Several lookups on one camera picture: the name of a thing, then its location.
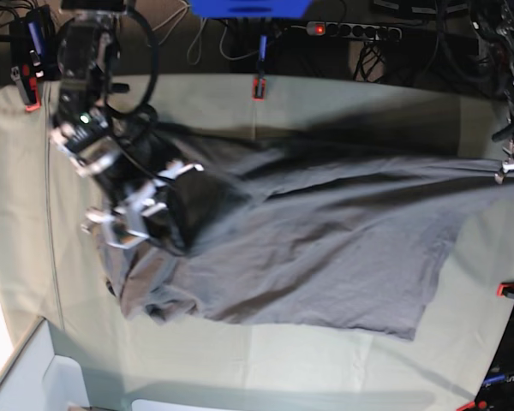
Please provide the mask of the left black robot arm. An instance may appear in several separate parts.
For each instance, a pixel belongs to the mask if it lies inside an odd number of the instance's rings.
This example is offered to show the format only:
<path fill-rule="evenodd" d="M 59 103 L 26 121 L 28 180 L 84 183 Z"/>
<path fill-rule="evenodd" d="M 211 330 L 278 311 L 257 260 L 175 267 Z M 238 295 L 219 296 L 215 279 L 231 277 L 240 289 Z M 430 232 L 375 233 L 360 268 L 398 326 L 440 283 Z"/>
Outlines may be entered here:
<path fill-rule="evenodd" d="M 514 1 L 468 1 L 469 21 L 485 46 L 486 62 L 468 68 L 459 62 L 446 34 L 446 15 L 451 3 L 437 2 L 438 42 L 455 73 L 475 85 L 497 86 L 509 109 L 509 123 L 492 136 L 494 141 L 508 140 L 514 160 Z"/>

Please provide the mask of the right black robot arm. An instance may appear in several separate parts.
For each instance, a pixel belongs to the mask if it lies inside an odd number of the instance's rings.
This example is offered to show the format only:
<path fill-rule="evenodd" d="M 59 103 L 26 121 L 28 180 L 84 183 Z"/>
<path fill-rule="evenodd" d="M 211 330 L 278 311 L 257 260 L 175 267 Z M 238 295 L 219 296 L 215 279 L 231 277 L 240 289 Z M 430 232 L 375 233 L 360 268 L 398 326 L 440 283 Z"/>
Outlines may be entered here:
<path fill-rule="evenodd" d="M 61 77 L 51 117 L 51 143 L 114 205 L 144 185 L 150 186 L 150 197 L 159 196 L 170 180 L 151 163 L 148 137 L 158 122 L 150 105 L 158 81 L 158 40 L 149 22 L 123 1 L 64 1 L 62 6 L 75 16 L 59 47 Z M 117 24 L 124 15 L 145 33 L 151 69 L 140 102 L 119 111 L 110 106 L 109 98 L 129 92 L 129 85 L 112 79 L 112 67 L 120 56 Z"/>

